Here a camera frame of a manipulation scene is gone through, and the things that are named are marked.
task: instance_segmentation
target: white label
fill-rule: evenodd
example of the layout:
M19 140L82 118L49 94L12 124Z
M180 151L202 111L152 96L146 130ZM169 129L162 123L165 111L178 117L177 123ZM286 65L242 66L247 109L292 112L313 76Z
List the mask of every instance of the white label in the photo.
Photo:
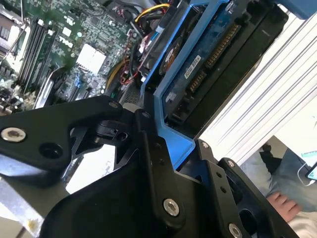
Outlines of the white label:
M202 58L200 56L196 56L196 58L194 59L194 61L192 62L192 64L189 66L188 70L185 73L185 78L187 79L189 77L189 75L193 72L193 70L195 69L195 67L198 65L199 61Z
M172 50L168 53L168 55L167 55L167 57L166 57L166 60L165 60L165 63L169 61L170 57L172 56L173 51L174 51L174 49L172 49Z
M166 97L166 102L168 102L169 100L174 101L174 99L176 98L176 93L170 92L168 94L168 96Z

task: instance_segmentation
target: black metal bracket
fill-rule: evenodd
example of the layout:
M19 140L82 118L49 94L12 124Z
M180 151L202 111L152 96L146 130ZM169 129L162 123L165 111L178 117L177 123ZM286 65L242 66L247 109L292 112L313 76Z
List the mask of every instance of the black metal bracket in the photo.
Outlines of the black metal bracket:
M100 96L1 117L0 131L22 130L25 138L14 143L2 134L0 174L42 186L58 182L72 158L98 150L105 143L122 142L118 134L105 141L96 132L96 125L119 121L123 112L112 98Z

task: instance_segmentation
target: hard drive label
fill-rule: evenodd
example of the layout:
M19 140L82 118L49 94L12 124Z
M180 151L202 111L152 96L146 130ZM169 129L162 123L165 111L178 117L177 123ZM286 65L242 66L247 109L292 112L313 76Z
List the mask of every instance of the hard drive label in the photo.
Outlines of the hard drive label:
M198 65L199 61L202 58L198 55L196 56L196 58L194 59L194 61L192 62L192 64L189 66L188 70L185 73L185 78L187 79L189 77L189 75L193 72L193 70L195 69L195 67Z

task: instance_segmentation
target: screw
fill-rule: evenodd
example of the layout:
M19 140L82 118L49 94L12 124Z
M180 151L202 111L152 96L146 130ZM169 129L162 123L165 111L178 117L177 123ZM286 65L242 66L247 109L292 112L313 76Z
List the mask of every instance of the screw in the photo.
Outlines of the screw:
M118 105L114 102L109 102L109 105L113 108L118 108Z
M226 11L229 12L230 14L233 13L233 9L234 9L235 5L234 5L234 1L231 1L230 3L228 3L227 7L226 7Z
M234 167L234 163L231 160L228 160L228 165L232 168Z
M173 199L165 199L163 202L164 210L173 217L178 216L179 214L179 207L177 203Z
M8 142L17 143L23 141L26 138L26 133L19 128L9 127L1 132L1 137L3 140Z
M147 112L143 112L142 115L145 116L146 118L151 118L150 114L148 114Z
M209 148L209 146L208 146L208 144L206 143L206 142L202 142L202 144L203 144L203 146L205 147L205 148Z
M233 235L234 238L242 238L242 233L235 224L233 223L229 224L229 231Z

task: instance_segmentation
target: bolt head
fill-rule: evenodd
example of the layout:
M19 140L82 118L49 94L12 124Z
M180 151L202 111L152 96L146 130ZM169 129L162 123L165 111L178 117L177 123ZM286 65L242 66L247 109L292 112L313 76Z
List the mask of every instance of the bolt head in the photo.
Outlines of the bolt head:
M206 142L202 142L202 145L205 147L205 148L209 148L208 144Z
M232 168L234 167L234 163L231 160L228 160L228 165Z
M16 127L9 127L1 132L1 138L3 140L6 140L8 142L21 142L26 138L26 133L25 131L16 128Z
M233 235L234 238L242 238L242 233L236 224L229 224L229 231Z
M142 112L142 115L145 116L146 118L151 118L150 114L148 114L147 112Z
M109 102L109 106L111 106L113 108L118 108L118 105L114 102Z
M164 210L171 216L176 217L179 214L179 207L173 199L165 199L163 202Z

